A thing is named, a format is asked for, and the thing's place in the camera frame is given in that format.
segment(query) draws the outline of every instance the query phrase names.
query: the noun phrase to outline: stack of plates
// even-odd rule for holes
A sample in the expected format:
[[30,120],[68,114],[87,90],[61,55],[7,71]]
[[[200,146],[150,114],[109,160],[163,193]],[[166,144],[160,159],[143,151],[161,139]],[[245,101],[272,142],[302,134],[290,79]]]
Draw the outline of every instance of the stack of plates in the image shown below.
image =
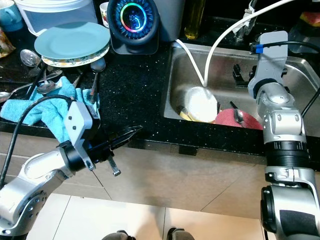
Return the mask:
[[49,28],[34,42],[42,60],[54,67],[90,64],[109,51],[110,33],[93,22],[71,22]]

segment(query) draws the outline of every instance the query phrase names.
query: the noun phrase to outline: floral plate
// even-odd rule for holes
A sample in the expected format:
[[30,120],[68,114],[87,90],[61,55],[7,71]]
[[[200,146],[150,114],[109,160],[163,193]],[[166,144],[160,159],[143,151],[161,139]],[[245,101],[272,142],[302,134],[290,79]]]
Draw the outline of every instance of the floral plate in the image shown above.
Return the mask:
[[98,59],[102,58],[106,53],[109,51],[109,44],[107,44],[103,49],[97,51],[94,54],[83,56],[79,58],[72,58],[72,59],[53,59],[53,58],[46,58],[42,56],[42,60],[53,67],[58,68],[72,68],[78,67],[86,64],[90,64]]

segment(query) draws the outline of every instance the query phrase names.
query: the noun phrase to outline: white container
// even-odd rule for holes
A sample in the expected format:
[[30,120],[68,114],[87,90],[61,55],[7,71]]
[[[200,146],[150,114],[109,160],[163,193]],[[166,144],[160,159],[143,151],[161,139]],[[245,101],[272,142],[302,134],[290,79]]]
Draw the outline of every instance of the white container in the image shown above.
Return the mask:
[[93,0],[14,0],[29,29],[39,36],[47,29],[72,22],[97,23]]

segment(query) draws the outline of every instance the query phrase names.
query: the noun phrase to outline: light blue plate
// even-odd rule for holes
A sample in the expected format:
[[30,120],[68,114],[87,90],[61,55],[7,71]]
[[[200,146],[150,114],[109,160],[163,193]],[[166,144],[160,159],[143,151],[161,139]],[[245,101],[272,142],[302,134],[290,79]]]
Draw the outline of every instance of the light blue plate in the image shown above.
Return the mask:
[[34,42],[35,50],[50,59],[75,59],[94,54],[110,40],[107,28],[93,22],[71,22],[49,28]]

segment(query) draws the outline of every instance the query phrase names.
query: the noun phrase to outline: white plastic container lid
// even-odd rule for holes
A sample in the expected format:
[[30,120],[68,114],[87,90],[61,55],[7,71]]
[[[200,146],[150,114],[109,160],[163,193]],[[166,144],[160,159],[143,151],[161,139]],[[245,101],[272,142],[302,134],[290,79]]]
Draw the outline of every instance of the white plastic container lid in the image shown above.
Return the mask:
[[82,8],[91,0],[14,0],[20,8],[36,13],[57,13]]

